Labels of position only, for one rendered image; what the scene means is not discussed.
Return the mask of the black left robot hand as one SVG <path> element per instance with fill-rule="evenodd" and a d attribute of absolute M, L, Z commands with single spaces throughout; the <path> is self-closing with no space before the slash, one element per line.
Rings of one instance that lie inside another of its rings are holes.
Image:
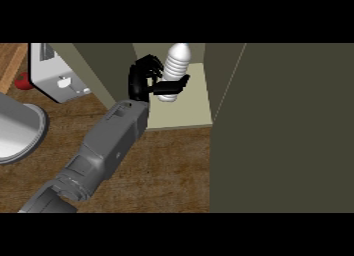
<path fill-rule="evenodd" d="M 128 97 L 135 101 L 149 101 L 149 94 L 178 95 L 187 85 L 190 75 L 185 74 L 177 81 L 159 81 L 163 65 L 157 57 L 147 54 L 135 60 L 128 73 Z"/>

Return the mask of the white toaster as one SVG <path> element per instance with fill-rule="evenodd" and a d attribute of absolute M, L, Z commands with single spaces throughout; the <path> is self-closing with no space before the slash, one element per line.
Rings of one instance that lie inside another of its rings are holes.
<path fill-rule="evenodd" d="M 91 93 L 48 43 L 28 44 L 28 74 L 30 84 L 56 103 Z"/>

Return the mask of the white water bottle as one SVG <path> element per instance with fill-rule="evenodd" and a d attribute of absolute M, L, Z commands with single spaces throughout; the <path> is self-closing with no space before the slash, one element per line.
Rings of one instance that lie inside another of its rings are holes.
<path fill-rule="evenodd" d="M 175 43 L 168 50 L 163 63 L 163 73 L 160 82 L 169 85 L 178 82 L 187 73 L 187 68 L 191 59 L 191 52 L 187 43 Z"/>

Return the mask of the grey metal pot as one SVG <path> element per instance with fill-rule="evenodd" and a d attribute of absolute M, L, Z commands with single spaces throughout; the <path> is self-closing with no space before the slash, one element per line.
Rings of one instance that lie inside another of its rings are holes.
<path fill-rule="evenodd" d="M 20 161 L 38 148 L 48 130 L 48 115 L 0 92 L 0 165 Z"/>

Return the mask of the red tomato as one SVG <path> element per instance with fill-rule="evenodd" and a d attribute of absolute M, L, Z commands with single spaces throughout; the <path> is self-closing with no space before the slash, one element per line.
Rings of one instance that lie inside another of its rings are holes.
<path fill-rule="evenodd" d="M 30 81 L 29 81 L 29 76 L 28 76 L 28 73 L 26 72 L 22 72 L 19 74 L 19 77 L 17 79 L 14 80 L 14 87 L 19 89 L 19 90 L 30 90 L 33 88 L 33 85 L 30 84 Z"/>

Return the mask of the pale wooden board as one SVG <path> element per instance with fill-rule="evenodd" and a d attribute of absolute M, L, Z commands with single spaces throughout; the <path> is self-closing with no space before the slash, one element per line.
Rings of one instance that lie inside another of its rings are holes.
<path fill-rule="evenodd" d="M 28 52 L 26 43 L 0 43 L 0 92 L 7 93 Z"/>

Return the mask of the olive green cabinet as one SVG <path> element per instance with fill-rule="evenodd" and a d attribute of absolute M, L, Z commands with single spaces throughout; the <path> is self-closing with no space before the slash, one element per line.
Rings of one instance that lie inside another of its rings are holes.
<path fill-rule="evenodd" d="M 165 59 L 168 43 L 54 43 L 67 63 L 104 107 L 126 98 L 129 65 L 152 54 Z M 190 80 L 174 102 L 150 99 L 150 130 L 209 127 L 230 88 L 243 43 L 191 43 Z"/>

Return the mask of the dark olive cabinet door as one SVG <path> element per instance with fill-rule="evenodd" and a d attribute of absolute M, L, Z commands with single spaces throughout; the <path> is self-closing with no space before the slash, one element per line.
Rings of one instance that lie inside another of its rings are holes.
<path fill-rule="evenodd" d="M 249 44 L 211 130 L 209 208 L 354 212 L 354 44 Z"/>

